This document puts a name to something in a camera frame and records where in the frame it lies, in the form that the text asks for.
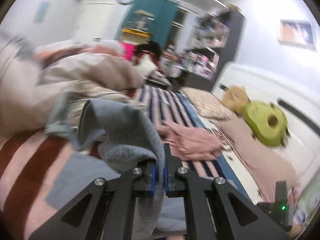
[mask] picture frame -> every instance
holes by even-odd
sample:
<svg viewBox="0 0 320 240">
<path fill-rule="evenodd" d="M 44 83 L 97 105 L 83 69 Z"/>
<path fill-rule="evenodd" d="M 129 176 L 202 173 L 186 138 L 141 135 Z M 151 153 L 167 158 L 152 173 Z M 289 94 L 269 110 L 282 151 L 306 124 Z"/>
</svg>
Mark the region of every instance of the picture frame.
<svg viewBox="0 0 320 240">
<path fill-rule="evenodd" d="M 279 42 L 316 51 L 313 27 L 309 21 L 281 20 Z"/>
</svg>

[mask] silver bolt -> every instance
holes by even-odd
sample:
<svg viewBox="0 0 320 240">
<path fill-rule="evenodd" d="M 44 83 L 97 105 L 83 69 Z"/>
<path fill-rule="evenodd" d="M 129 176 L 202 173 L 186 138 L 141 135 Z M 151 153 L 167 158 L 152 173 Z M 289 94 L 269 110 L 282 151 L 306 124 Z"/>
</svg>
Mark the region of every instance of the silver bolt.
<svg viewBox="0 0 320 240">
<path fill-rule="evenodd" d="M 225 184 L 226 182 L 226 179 L 225 178 L 222 178 L 222 177 L 217 177 L 215 179 L 216 183 L 219 184 L 219 185 L 222 185 L 222 184 Z"/>
<path fill-rule="evenodd" d="M 102 186 L 104 184 L 105 179 L 104 178 L 97 178 L 95 179 L 94 183 L 97 186 Z"/>
<path fill-rule="evenodd" d="M 186 174 L 188 172 L 188 169 L 185 167 L 180 167 L 180 168 L 178 168 L 178 172 L 180 174 Z"/>
<path fill-rule="evenodd" d="M 142 172 L 142 169 L 140 169 L 140 168 L 133 168 L 133 170 L 132 170 L 132 173 L 134 175 L 139 175 L 139 174 L 141 174 L 141 172 Z"/>
</svg>

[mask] brown stripe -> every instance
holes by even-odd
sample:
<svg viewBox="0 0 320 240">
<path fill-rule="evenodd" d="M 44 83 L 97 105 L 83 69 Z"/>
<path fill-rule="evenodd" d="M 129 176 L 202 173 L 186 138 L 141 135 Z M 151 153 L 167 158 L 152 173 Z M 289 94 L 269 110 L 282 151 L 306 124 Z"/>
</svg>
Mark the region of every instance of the brown stripe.
<svg viewBox="0 0 320 240">
<path fill-rule="evenodd" d="M 13 135 L 4 143 L 0 150 L 0 178 L 2 177 L 16 151 L 35 133 L 35 131 L 18 133 Z"/>
<path fill-rule="evenodd" d="M 20 238 L 23 237 L 28 214 L 44 176 L 65 143 L 66 140 L 58 137 L 47 138 L 25 165 L 8 194 L 3 215 Z"/>
<path fill-rule="evenodd" d="M 93 145 L 93 147 L 92 147 L 92 150 L 90 151 L 90 156 L 93 156 L 93 157 L 96 157 L 96 158 L 98 158 L 98 159 L 100 159 L 100 160 L 102 160 L 101 159 L 101 156 L 100 156 L 100 154 L 99 154 L 99 151 L 98 151 L 98 146 L 99 146 L 99 144 L 100 144 L 100 142 L 95 142 L 94 143 L 94 145 Z"/>
</svg>

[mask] white headboard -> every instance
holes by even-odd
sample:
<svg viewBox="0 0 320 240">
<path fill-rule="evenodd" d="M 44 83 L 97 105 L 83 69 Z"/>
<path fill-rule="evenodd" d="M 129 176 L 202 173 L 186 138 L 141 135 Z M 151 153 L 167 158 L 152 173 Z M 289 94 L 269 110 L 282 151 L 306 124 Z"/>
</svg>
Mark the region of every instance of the white headboard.
<svg viewBox="0 0 320 240">
<path fill-rule="evenodd" d="M 320 98 L 308 88 L 256 67 L 229 62 L 212 94 L 221 99 L 223 86 L 245 87 L 250 100 L 273 102 L 283 109 L 291 137 L 286 149 L 275 149 L 300 176 L 301 189 L 320 167 Z"/>
</svg>

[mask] door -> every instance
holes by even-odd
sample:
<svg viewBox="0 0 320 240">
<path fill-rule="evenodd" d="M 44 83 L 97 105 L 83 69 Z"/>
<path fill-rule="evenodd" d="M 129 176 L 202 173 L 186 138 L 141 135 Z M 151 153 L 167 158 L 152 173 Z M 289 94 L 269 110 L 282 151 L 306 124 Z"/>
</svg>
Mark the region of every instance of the door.
<svg viewBox="0 0 320 240">
<path fill-rule="evenodd" d="M 73 39 L 88 42 L 102 38 L 111 23 L 115 3 L 91 2 L 85 3 L 76 23 Z"/>
</svg>

